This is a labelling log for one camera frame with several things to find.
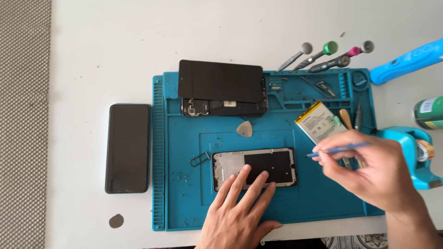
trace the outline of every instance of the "tape roll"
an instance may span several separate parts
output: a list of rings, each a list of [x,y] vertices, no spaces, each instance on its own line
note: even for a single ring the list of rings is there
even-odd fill
[[[416,139],[417,141],[417,160],[419,162],[428,161],[435,156],[434,147],[425,140]]]

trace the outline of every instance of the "green screwdriver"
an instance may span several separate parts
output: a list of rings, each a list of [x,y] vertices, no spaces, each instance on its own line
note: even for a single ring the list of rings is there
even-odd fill
[[[319,53],[313,55],[313,56],[309,56],[308,58],[306,58],[304,61],[300,62],[300,64],[298,66],[296,66],[294,69],[291,70],[292,73],[295,70],[299,70],[302,68],[307,67],[308,65],[312,64],[315,62],[315,60],[317,60],[318,58],[322,57],[323,55],[332,55],[335,52],[337,52],[338,50],[338,44],[335,41],[330,41],[327,42],[324,46],[323,46],[323,50],[320,51]]]

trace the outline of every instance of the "blue hot air gun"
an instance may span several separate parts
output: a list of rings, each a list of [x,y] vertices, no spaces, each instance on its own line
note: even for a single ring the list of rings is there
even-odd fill
[[[375,85],[385,84],[399,76],[417,71],[443,61],[443,38],[412,50],[392,61],[371,70]]]

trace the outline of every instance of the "sim card tray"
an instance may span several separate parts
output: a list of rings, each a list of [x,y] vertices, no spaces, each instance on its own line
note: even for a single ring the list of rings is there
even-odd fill
[[[201,156],[203,156],[203,155],[206,155],[206,158],[205,158],[204,160],[201,159]],[[201,154],[201,155],[198,155],[197,157],[191,159],[191,160],[189,161],[189,163],[191,164],[192,167],[195,167],[195,166],[197,166],[197,165],[202,164],[204,161],[206,161],[206,160],[208,160],[208,159],[209,159],[209,155],[208,155],[207,152],[205,152],[205,153],[203,153],[203,154]]]

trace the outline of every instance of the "hand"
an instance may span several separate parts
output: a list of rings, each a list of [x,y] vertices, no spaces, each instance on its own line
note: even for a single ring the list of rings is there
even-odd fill
[[[331,148],[363,141],[371,145],[332,155],[324,153]],[[312,159],[319,161],[327,177],[386,212],[401,214],[409,211],[414,203],[423,201],[412,184],[401,146],[396,141],[349,130],[323,139],[312,151],[320,153]],[[349,171],[336,162],[342,157],[354,156],[366,162],[367,167]]]
[[[266,234],[283,226],[276,221],[265,221],[257,226],[274,195],[275,182],[268,184],[264,193],[251,208],[269,176],[267,171],[263,171],[257,177],[240,202],[236,204],[250,171],[251,166],[247,164],[238,177],[232,175],[223,183],[209,207],[202,228],[202,239],[196,249],[256,248]]]

